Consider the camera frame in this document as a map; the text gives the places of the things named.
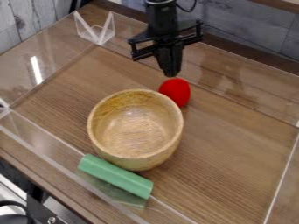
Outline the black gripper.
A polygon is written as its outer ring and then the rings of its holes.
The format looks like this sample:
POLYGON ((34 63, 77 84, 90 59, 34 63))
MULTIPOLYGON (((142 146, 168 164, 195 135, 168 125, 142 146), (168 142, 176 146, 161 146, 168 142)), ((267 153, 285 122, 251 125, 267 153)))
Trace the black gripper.
POLYGON ((174 77, 181 71, 183 48, 201 41, 201 21, 180 20, 177 3, 145 3, 144 9, 146 28, 126 41, 130 57, 154 56, 164 75, 174 77))

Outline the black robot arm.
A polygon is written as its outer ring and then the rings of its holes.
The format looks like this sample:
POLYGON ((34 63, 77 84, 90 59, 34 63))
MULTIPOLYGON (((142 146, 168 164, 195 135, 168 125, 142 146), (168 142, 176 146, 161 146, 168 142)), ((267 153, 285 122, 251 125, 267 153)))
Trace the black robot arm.
POLYGON ((203 22, 178 20, 176 1, 144 0, 146 29, 126 40, 132 60, 154 57, 166 77, 181 71, 184 47, 203 41, 203 22))

